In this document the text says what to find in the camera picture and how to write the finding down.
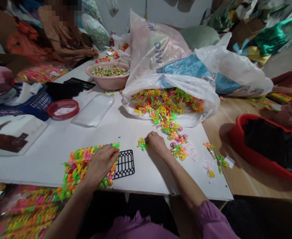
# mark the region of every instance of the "hand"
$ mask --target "hand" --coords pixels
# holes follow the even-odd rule
[[[286,95],[289,95],[292,97],[292,89],[289,87],[283,87],[283,86],[274,86],[272,88],[273,93],[283,93]]]
[[[86,185],[96,190],[107,173],[111,170],[118,156],[119,149],[110,144],[97,149],[90,159],[88,169],[83,179]]]
[[[155,150],[163,159],[171,156],[171,152],[166,147],[164,138],[159,136],[158,133],[151,131],[147,135],[147,141],[151,148]]]
[[[95,52],[92,49],[82,49],[81,53],[87,57],[94,57],[95,56]]]
[[[92,47],[92,51],[94,52],[95,56],[99,56],[98,50],[96,50],[94,47]]]

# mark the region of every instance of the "red plastic bowl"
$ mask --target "red plastic bowl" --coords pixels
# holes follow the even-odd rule
[[[231,141],[232,147],[244,160],[246,160],[251,165],[261,169],[262,171],[278,177],[292,179],[291,172],[245,145],[244,131],[242,126],[246,123],[246,119],[256,120],[258,118],[264,119],[275,126],[283,128],[285,132],[289,132],[289,130],[264,117],[252,114],[239,115],[236,119],[236,125],[229,132],[229,139]]]
[[[55,115],[55,112],[60,108],[74,108],[76,107],[72,112],[69,112],[65,115],[57,116]],[[78,102],[75,100],[60,100],[56,101],[55,103],[51,104],[49,108],[47,109],[47,113],[52,117],[57,117],[60,119],[69,119],[75,116],[79,112],[79,105]]]

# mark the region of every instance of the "cardboard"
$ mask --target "cardboard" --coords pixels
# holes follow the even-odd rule
[[[14,22],[14,17],[0,10],[0,44],[5,51],[8,51],[6,45],[7,38],[9,35],[17,31]]]
[[[9,68],[15,77],[21,70],[31,65],[31,62],[22,55],[0,54],[0,65]]]
[[[240,21],[232,31],[232,37],[227,49],[232,51],[232,47],[236,43],[238,43],[241,48],[245,39],[249,39],[249,41],[253,40],[264,28],[264,23],[257,18]]]

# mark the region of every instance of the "person's leg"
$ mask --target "person's leg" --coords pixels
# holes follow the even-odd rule
[[[77,238],[86,239],[95,233],[107,232],[116,217],[126,215],[126,209],[124,193],[95,191]]]
[[[150,216],[153,223],[163,224],[163,227],[179,236],[173,215],[163,196],[130,194],[127,212],[134,218],[137,210],[143,218]]]

